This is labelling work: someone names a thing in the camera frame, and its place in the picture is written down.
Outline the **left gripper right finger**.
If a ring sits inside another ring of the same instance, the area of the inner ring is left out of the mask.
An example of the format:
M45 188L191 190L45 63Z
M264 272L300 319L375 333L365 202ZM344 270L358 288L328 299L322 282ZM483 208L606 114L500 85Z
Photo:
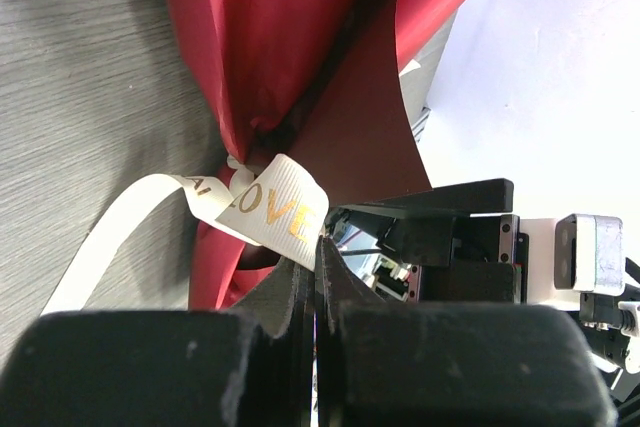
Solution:
M547 306L379 298L316 247L323 426L613 426L577 325Z

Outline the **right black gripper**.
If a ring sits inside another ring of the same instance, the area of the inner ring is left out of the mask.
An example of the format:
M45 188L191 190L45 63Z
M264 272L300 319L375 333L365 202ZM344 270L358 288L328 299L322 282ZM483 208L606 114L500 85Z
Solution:
M528 237L510 213L513 197L505 178L443 186L344 205L330 212L325 229L343 257L374 261L361 279L386 301L523 303ZM368 234L373 245L345 249L343 227Z

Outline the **cream ribbon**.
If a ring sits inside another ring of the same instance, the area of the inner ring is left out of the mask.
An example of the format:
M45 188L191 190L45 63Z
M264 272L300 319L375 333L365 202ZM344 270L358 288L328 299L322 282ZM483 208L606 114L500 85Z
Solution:
M151 174L127 187L76 252L43 314L84 308L117 251L167 197L184 193L191 214L222 232L264 246L313 271L328 213L326 192L300 164L278 154L259 176L238 166L231 181Z

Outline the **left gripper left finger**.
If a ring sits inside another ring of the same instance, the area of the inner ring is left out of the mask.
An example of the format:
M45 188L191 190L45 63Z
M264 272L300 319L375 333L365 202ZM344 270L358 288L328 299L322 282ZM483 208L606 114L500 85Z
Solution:
M1 375L5 426L305 426L313 283L281 260L223 311L34 321Z

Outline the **red wrapping paper sheet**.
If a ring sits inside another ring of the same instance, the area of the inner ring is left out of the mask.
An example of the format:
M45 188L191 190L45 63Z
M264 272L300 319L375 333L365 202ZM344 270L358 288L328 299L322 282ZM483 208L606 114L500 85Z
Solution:
M167 0L227 152L290 156L335 207L430 189L399 74L463 1Z

